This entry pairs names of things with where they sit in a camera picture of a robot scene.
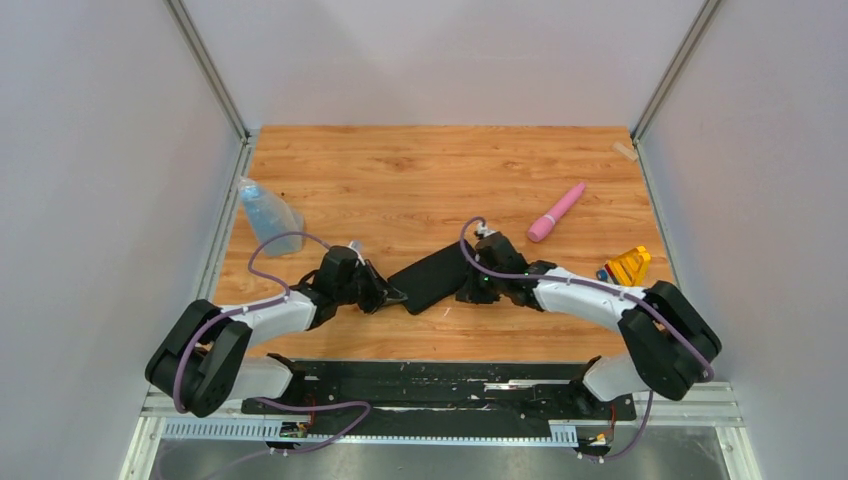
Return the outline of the black zippered tool case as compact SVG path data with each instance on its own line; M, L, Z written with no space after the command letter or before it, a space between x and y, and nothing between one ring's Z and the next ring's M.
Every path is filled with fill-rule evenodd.
M454 242L388 278L390 286L406 295L402 304L409 314L423 313L464 285L470 265L463 250L472 253L473 247L468 241L463 247Z

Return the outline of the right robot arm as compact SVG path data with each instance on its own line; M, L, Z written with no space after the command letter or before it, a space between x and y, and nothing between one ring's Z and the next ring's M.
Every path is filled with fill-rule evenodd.
M572 315L620 334L625 353L589 360L568 384L580 415L596 417L611 401L640 392L679 401L693 385L713 380L721 341L676 285L622 286L546 261L529 263L496 231L479 235L475 246L462 240L459 248L469 263L459 301L487 304L505 297L519 307Z

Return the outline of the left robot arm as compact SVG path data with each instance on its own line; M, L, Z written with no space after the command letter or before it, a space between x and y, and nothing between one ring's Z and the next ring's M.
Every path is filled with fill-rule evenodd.
M283 413L298 411L306 386L293 361L278 354L250 358L250 348L315 329L339 307L365 314L402 303L391 286L352 246L332 246L320 266L282 293L252 303L217 306L191 302L148 361L144 376L181 413L207 417L230 400L267 398Z

